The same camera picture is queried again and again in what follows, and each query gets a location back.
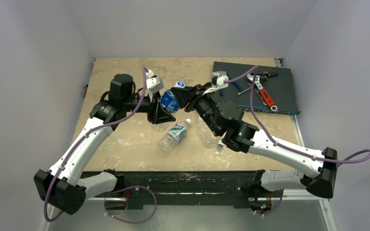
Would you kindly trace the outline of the blue label Pocari bottle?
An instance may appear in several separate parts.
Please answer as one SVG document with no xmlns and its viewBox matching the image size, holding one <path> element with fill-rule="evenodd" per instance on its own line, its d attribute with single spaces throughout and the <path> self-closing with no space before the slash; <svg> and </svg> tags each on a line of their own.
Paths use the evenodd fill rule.
<svg viewBox="0 0 370 231">
<path fill-rule="evenodd" d="M 161 96 L 162 107 L 169 113 L 176 113 L 180 108 L 171 89 L 167 89 Z"/>
</svg>

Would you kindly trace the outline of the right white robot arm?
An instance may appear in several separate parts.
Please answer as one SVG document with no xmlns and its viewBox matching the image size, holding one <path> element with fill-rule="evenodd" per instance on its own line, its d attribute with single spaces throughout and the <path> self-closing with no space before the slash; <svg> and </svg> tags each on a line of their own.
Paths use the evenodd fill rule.
<svg viewBox="0 0 370 231">
<path fill-rule="evenodd" d="M 219 104 L 205 91 L 209 84 L 172 87 L 185 112 L 196 111 L 216 137 L 234 152 L 262 155 L 299 172 L 298 184 L 314 196 L 331 199 L 338 165 L 337 151 L 327 147 L 315 150 L 270 135 L 264 128 L 243 121 L 244 111 L 232 100 Z"/>
</svg>

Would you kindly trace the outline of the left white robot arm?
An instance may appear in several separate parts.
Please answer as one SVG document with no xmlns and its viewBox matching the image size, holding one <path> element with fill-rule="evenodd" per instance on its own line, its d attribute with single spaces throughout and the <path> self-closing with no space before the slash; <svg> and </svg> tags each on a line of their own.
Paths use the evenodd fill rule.
<svg viewBox="0 0 370 231">
<path fill-rule="evenodd" d="M 163 80 L 146 71 L 142 92 L 135 91 L 133 77 L 117 74 L 93 107 L 86 124 L 63 156 L 49 170 L 38 170 L 34 176 L 44 205 L 75 214 L 88 198 L 102 193 L 118 197 L 124 192 L 124 176 L 106 169 L 88 178 L 82 173 L 100 145 L 117 126 L 134 113 L 145 113 L 151 124 L 174 122 L 175 117 L 163 109 L 160 90 Z"/>
</svg>

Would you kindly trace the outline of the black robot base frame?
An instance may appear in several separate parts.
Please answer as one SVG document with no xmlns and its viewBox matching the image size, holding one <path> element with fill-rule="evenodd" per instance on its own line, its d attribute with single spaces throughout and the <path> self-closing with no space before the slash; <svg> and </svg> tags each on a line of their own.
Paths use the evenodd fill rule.
<svg viewBox="0 0 370 231">
<path fill-rule="evenodd" d="M 281 190 L 261 186 L 263 170 L 248 171 L 120 171 L 111 192 L 95 198 L 127 202 L 128 209 L 145 205 L 231 206 L 233 208 L 271 208 L 270 199 L 282 196 Z"/>
</svg>

